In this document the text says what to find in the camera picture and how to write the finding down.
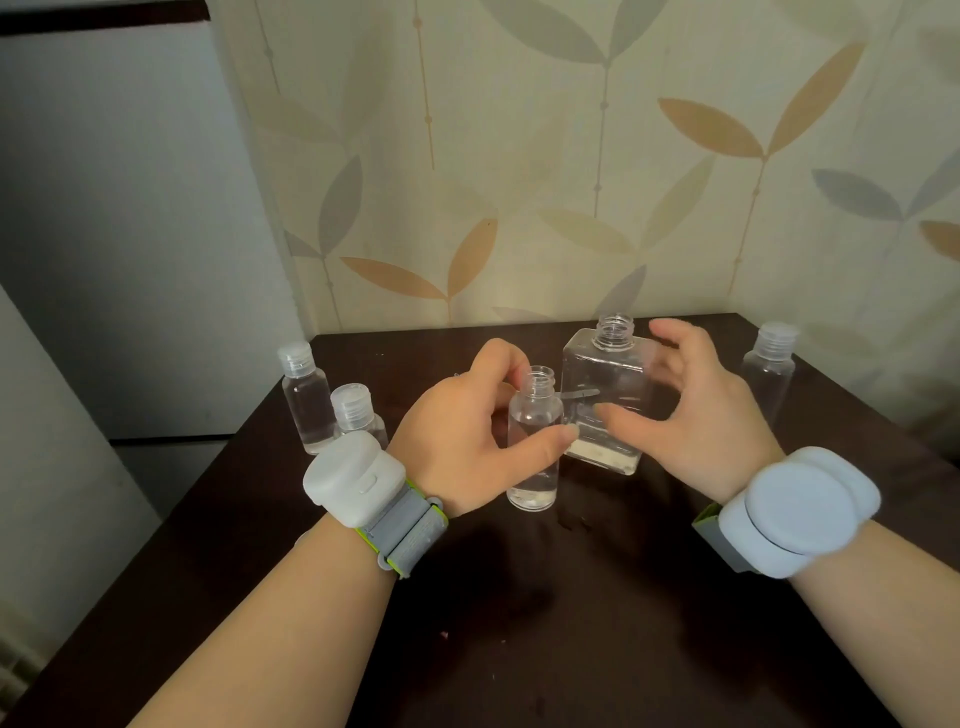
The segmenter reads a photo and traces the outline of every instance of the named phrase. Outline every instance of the left hand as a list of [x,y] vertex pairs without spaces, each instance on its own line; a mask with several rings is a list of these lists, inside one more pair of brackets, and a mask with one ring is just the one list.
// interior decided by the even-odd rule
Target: left hand
[[489,503],[555,463],[577,439],[576,426],[553,425],[509,448],[497,446],[491,416],[510,403],[529,368],[520,349],[491,339],[469,372],[424,392],[397,428],[387,451],[421,490],[444,502],[448,516]]

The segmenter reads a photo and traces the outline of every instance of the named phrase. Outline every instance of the light blue wristband device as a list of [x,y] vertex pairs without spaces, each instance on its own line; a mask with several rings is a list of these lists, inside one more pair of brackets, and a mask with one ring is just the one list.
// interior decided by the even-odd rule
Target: light blue wristband device
[[303,490],[343,525],[356,529],[377,564],[401,579],[446,531],[443,503],[424,497],[403,464],[364,430],[324,446],[303,476]]

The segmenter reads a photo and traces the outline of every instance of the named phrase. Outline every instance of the white wristband device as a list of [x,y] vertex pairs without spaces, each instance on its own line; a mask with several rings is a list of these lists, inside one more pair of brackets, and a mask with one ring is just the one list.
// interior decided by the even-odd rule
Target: white wristband device
[[439,498],[424,497],[403,464],[369,432],[353,430],[325,445],[303,475],[303,490],[333,518],[356,529],[383,570],[406,578],[446,531]]
[[860,470],[828,449],[802,448],[757,473],[719,526],[755,570],[782,579],[846,546],[879,507],[880,491]]

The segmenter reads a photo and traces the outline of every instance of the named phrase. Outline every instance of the clear plastic bottle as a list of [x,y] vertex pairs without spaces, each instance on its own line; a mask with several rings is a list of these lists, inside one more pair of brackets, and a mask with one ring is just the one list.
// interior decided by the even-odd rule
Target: clear plastic bottle
[[336,426],[330,385],[323,370],[317,369],[305,341],[280,347],[276,355],[283,365],[283,395],[290,405],[303,449],[316,455],[333,438]]
[[800,330],[790,324],[770,321],[760,327],[752,351],[743,357],[740,375],[750,385],[767,424],[773,426],[790,386],[797,363],[793,348]]
[[380,447],[387,449],[387,427],[383,418],[373,412],[373,400],[366,385],[342,384],[333,390],[330,401],[337,418],[337,437],[354,429],[363,429],[376,438]]
[[624,475],[636,472],[640,451],[612,437],[593,405],[613,402],[639,412],[650,392],[647,369],[659,346],[634,336],[634,320],[621,313],[604,316],[596,329],[581,328],[567,342],[560,387],[564,421],[580,427],[567,455]]
[[[530,367],[523,377],[523,385],[510,400],[510,420],[507,424],[507,445],[526,440],[545,427],[557,425],[564,416],[564,403],[554,393],[553,370],[549,367]],[[507,491],[507,499],[524,511],[542,511],[557,499],[560,463],[532,475]]]

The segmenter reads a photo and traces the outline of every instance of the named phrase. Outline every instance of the dark wooden table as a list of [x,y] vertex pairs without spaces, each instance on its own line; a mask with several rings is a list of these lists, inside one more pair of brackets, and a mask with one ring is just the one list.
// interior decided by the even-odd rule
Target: dark wooden table
[[[733,314],[691,320],[730,369],[756,336]],[[331,384],[370,386],[392,432],[487,339],[559,370],[581,326],[313,345]],[[960,566],[960,473],[802,361],[778,435],[847,457],[883,491],[880,521]],[[308,462],[275,387],[4,728],[126,725],[319,517],[300,486]],[[703,505],[649,458],[631,478],[564,458],[553,508],[501,497],[457,520],[396,587],[350,725],[895,725],[789,585],[733,574],[700,540],[689,524]]]

